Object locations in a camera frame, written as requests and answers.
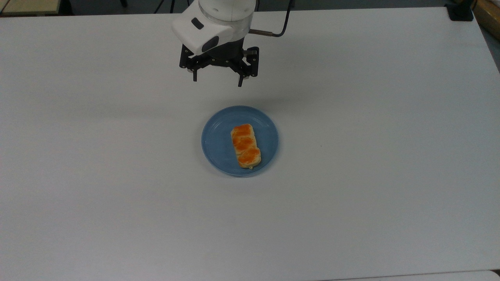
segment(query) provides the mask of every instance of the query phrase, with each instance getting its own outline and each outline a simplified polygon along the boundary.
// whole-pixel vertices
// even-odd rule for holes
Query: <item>black object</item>
[[[205,27],[196,17],[193,17],[191,23],[199,30]]]
[[[170,14],[174,12],[174,5],[176,4],[176,0],[172,0],[172,3],[170,4]]]
[[[444,5],[448,9],[449,19],[454,22],[472,22],[474,15],[471,5],[474,0],[463,0],[458,4]]]
[[[71,6],[70,0],[61,0],[59,4],[59,11],[57,12],[59,16],[74,16],[73,8]]]
[[[285,31],[287,30],[287,25],[288,25],[288,17],[290,16],[290,10],[295,7],[295,0],[290,0],[288,2],[288,8],[286,9],[286,16],[284,18],[284,24],[283,24],[283,29],[281,30],[281,33],[275,34],[272,33],[271,31],[264,31],[264,30],[259,30],[259,29],[250,29],[248,32],[249,34],[257,34],[257,35],[263,35],[263,36],[271,36],[271,37],[281,37],[283,34],[285,34]]]
[[[158,10],[160,9],[160,7],[162,6],[163,4],[163,1],[165,0],[161,0],[160,3],[158,4],[158,7],[156,7],[156,10],[154,10],[154,13],[153,14],[156,14],[158,12]]]
[[[222,44],[201,55],[195,56],[193,56],[194,53],[183,44],[179,66],[192,72],[192,80],[194,82],[198,79],[199,69],[210,65],[231,68],[234,72],[239,74],[238,87],[241,87],[243,79],[247,79],[250,76],[256,77],[259,74],[259,48],[251,47],[247,50],[243,50],[244,39],[245,38],[242,38],[238,41]]]

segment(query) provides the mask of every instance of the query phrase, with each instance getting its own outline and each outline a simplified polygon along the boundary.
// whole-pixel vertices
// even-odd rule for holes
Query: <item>black sensor window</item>
[[[203,23],[201,23],[196,17],[194,17],[192,20],[192,25],[194,25],[197,29],[202,29],[204,27]]]

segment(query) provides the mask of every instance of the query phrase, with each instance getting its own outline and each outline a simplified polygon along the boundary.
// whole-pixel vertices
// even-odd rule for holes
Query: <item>black cable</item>
[[[176,0],[172,0],[172,4],[170,4],[170,14],[174,12],[174,5],[176,3]]]
[[[162,6],[163,4],[163,1],[165,0],[161,0],[161,2],[159,3],[158,7],[156,7],[156,10],[154,10],[154,13],[153,14],[156,14],[158,12],[158,10],[160,9],[160,7]]]
[[[273,33],[272,34],[273,37],[280,37],[283,34],[285,34],[285,30],[287,30],[288,17],[290,16],[290,10],[292,9],[293,3],[294,3],[294,0],[290,0],[290,2],[288,2],[288,9],[286,9],[286,17],[284,18],[283,30],[281,31],[280,34]]]

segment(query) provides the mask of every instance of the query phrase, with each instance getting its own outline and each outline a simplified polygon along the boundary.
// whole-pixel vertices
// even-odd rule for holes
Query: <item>bread roll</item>
[[[261,150],[257,147],[252,125],[243,124],[234,127],[231,131],[231,138],[240,167],[252,169],[261,162]]]

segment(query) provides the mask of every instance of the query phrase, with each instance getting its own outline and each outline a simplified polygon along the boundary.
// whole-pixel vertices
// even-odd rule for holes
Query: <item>wooden object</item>
[[[57,14],[60,3],[61,0],[10,0],[1,14],[3,16]]]

